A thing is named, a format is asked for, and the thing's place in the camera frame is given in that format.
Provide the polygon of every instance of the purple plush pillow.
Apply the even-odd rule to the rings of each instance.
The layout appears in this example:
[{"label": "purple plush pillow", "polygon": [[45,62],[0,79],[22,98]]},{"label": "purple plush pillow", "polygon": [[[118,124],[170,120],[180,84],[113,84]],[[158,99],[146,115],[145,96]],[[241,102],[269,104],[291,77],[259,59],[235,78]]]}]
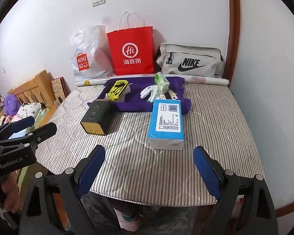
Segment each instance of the purple plush pillow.
[{"label": "purple plush pillow", "polygon": [[15,95],[8,94],[4,99],[4,113],[9,116],[15,116],[21,104]]}]

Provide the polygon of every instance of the wooden headboard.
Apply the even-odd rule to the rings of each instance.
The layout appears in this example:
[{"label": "wooden headboard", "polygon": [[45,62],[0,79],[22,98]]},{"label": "wooden headboard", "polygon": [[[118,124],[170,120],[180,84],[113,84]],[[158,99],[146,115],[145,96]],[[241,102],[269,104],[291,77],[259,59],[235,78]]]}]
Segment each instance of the wooden headboard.
[{"label": "wooden headboard", "polygon": [[46,70],[39,72],[32,80],[8,91],[15,95],[20,103],[44,103],[47,108],[54,107],[55,97],[51,87],[51,78]]}]

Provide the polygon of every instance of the blue gripper pad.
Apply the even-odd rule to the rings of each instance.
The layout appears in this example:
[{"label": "blue gripper pad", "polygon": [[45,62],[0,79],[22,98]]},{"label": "blue gripper pad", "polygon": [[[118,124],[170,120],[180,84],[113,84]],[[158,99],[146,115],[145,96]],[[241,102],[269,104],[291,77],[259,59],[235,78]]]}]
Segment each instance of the blue gripper pad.
[{"label": "blue gripper pad", "polygon": [[13,122],[11,126],[11,132],[12,133],[17,133],[21,130],[24,130],[25,128],[28,128],[35,123],[35,118],[32,116],[23,118],[19,121]]},{"label": "blue gripper pad", "polygon": [[101,145],[98,145],[97,152],[93,157],[91,157],[85,169],[78,178],[78,189],[76,195],[79,199],[89,192],[89,189],[92,187],[93,182],[105,160],[105,157],[105,148]]},{"label": "blue gripper pad", "polygon": [[195,147],[193,152],[194,163],[203,179],[208,192],[210,195],[216,197],[217,200],[220,199],[222,193],[220,191],[220,179],[216,175],[212,166],[208,162],[207,158],[204,156],[199,147]]}]

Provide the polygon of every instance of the blue box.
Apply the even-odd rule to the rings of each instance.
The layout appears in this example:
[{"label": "blue box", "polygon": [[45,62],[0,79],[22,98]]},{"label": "blue box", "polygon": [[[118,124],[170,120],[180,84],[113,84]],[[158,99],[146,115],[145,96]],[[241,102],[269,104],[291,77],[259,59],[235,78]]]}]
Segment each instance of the blue box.
[{"label": "blue box", "polygon": [[182,150],[184,145],[180,100],[154,101],[148,132],[153,149]]}]

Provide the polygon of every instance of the white glove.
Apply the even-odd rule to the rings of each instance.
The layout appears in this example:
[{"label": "white glove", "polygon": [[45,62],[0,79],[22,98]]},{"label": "white glove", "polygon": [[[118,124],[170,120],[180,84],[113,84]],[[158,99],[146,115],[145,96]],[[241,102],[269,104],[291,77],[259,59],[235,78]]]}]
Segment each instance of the white glove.
[{"label": "white glove", "polygon": [[149,95],[149,93],[151,94],[147,102],[154,102],[154,100],[158,97],[158,86],[152,85],[146,87],[143,91],[140,92],[140,99],[144,99],[147,95]]}]

